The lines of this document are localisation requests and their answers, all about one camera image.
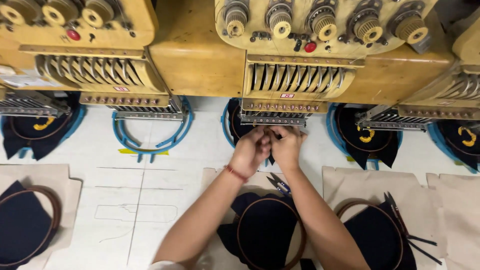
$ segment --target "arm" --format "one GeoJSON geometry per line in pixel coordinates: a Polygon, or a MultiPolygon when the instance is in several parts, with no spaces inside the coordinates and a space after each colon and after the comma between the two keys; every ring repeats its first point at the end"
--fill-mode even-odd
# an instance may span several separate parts
{"type": "MultiPolygon", "coordinates": [[[[229,165],[249,178],[269,154],[270,138],[260,126],[238,141],[229,165]]],[[[192,269],[242,184],[241,178],[223,170],[169,230],[153,263],[167,260],[192,269]]]]}
{"type": "Polygon", "coordinates": [[[272,126],[270,129],[272,154],[288,181],[297,211],[323,268],[369,270],[348,230],[300,169],[300,147],[307,135],[298,127],[272,126]],[[282,138],[277,139],[274,132],[282,138]]]}

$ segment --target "black handled scissors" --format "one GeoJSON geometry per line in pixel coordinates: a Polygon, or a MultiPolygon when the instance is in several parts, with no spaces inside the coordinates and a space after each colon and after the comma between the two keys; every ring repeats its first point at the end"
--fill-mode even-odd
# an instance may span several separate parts
{"type": "Polygon", "coordinates": [[[290,187],[286,183],[284,183],[282,179],[280,179],[280,177],[276,176],[272,172],[270,174],[272,175],[273,179],[267,176],[268,181],[270,181],[270,183],[272,183],[272,185],[276,187],[281,194],[285,196],[291,194],[290,187]]]}
{"type": "Polygon", "coordinates": [[[385,201],[388,202],[390,204],[390,206],[392,207],[393,213],[395,214],[396,219],[400,223],[402,233],[407,238],[408,243],[410,245],[412,245],[412,247],[414,247],[416,250],[420,251],[423,255],[429,257],[430,259],[434,260],[436,263],[442,265],[441,261],[439,261],[437,258],[433,257],[432,255],[428,254],[427,252],[423,251],[421,248],[419,248],[414,243],[412,243],[412,241],[410,241],[410,239],[421,241],[421,242],[431,244],[431,245],[434,245],[434,246],[437,246],[437,243],[434,242],[434,241],[426,240],[426,239],[416,237],[416,236],[413,236],[413,235],[409,234],[408,230],[407,230],[407,227],[405,226],[405,223],[403,222],[402,216],[400,215],[400,211],[398,210],[398,207],[395,203],[395,200],[393,200],[392,194],[390,194],[390,192],[387,192],[387,194],[384,192],[384,197],[385,197],[385,201]]]}

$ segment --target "forearm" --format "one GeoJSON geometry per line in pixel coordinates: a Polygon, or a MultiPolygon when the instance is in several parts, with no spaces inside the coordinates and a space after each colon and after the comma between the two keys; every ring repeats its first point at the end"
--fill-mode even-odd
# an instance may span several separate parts
{"type": "Polygon", "coordinates": [[[340,219],[300,168],[284,175],[305,230],[325,270],[369,269],[357,244],[340,219]]]}
{"type": "Polygon", "coordinates": [[[191,269],[237,196],[242,181],[222,171],[165,236],[154,262],[174,261],[191,269]]]}

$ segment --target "yellow embroidery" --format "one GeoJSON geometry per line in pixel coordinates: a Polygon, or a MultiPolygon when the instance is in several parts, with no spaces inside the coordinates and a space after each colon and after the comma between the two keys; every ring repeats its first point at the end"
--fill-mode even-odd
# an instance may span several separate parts
{"type": "Polygon", "coordinates": [[[465,146],[468,146],[468,147],[472,147],[475,145],[475,142],[477,141],[477,136],[475,134],[473,134],[469,129],[467,129],[466,127],[459,127],[458,128],[458,135],[462,135],[462,131],[463,130],[466,130],[468,132],[468,135],[470,135],[470,137],[472,138],[471,140],[469,141],[462,141],[462,143],[465,145],[465,146]]]}
{"type": "Polygon", "coordinates": [[[369,143],[373,136],[375,135],[375,131],[374,130],[368,130],[370,132],[370,136],[369,137],[360,137],[360,141],[364,142],[364,143],[369,143]]]}
{"type": "Polygon", "coordinates": [[[33,128],[35,128],[35,130],[44,130],[48,127],[48,125],[50,125],[53,122],[53,120],[55,120],[55,117],[49,117],[45,124],[43,125],[34,124],[33,128]]]}

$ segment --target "cardboard sheet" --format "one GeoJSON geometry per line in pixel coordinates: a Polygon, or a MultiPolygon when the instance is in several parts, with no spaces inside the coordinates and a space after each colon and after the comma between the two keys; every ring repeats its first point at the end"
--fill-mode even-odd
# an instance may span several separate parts
{"type": "Polygon", "coordinates": [[[427,181],[439,196],[448,270],[479,269],[480,177],[428,173],[427,181]]]}
{"type": "MultiPolygon", "coordinates": [[[[202,175],[202,183],[201,183],[201,190],[204,191],[219,175],[222,170],[215,170],[215,169],[204,169],[202,175]]],[[[286,184],[288,184],[287,180],[285,179],[283,174],[276,173],[278,177],[280,177],[286,184]]],[[[253,175],[248,183],[243,185],[241,188],[239,195],[247,193],[247,192],[254,192],[260,196],[265,196],[269,193],[276,194],[278,196],[283,196],[275,187],[267,180],[267,176],[271,178],[270,173],[268,172],[256,172],[253,175]]],[[[235,217],[235,212],[230,209],[226,214],[225,218],[222,221],[222,224],[232,223],[233,218],[235,217]]],[[[300,226],[297,224],[295,230],[292,235],[292,240],[290,242],[290,249],[287,254],[287,260],[290,261],[295,256],[296,252],[298,251],[298,246],[300,245],[300,226]]],[[[307,241],[307,245],[305,247],[305,251],[303,252],[302,258],[315,258],[315,254],[312,250],[311,245],[307,241]]],[[[240,260],[229,253],[227,249],[223,246],[220,237],[218,234],[214,234],[212,237],[207,250],[204,252],[202,257],[199,260],[198,266],[203,266],[204,269],[210,270],[247,270],[248,267],[245,264],[242,264],[240,260]]],[[[301,270],[300,264],[298,263],[296,266],[292,268],[292,270],[301,270]]]]}
{"type": "MultiPolygon", "coordinates": [[[[77,212],[82,182],[69,179],[67,164],[61,165],[3,165],[0,166],[0,194],[13,182],[20,181],[24,187],[42,185],[54,191],[61,202],[62,213],[60,228],[50,246],[29,263],[20,266],[19,270],[40,270],[46,265],[48,258],[55,250],[70,246],[73,225],[77,212]]],[[[46,212],[52,216],[52,207],[46,196],[34,193],[46,212]]]]}
{"type": "MultiPolygon", "coordinates": [[[[366,199],[380,204],[385,201],[384,192],[389,191],[411,235],[436,241],[435,247],[423,242],[412,242],[436,258],[444,258],[445,247],[441,241],[439,221],[433,203],[432,191],[423,188],[412,173],[364,171],[323,167],[324,199],[337,212],[346,203],[366,199]]],[[[348,210],[342,217],[345,222],[365,207],[348,210]]],[[[412,248],[419,270],[435,270],[436,263],[412,248]]]]}

